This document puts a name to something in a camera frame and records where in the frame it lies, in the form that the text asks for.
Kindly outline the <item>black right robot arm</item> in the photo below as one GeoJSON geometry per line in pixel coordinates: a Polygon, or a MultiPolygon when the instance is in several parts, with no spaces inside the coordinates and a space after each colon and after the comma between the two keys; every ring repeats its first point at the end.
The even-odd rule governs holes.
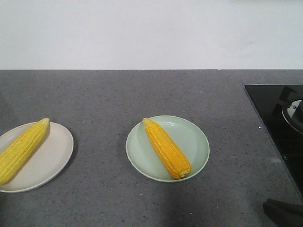
{"type": "Polygon", "coordinates": [[[263,210],[278,227],[303,226],[302,205],[267,199],[263,203],[263,210]]]}

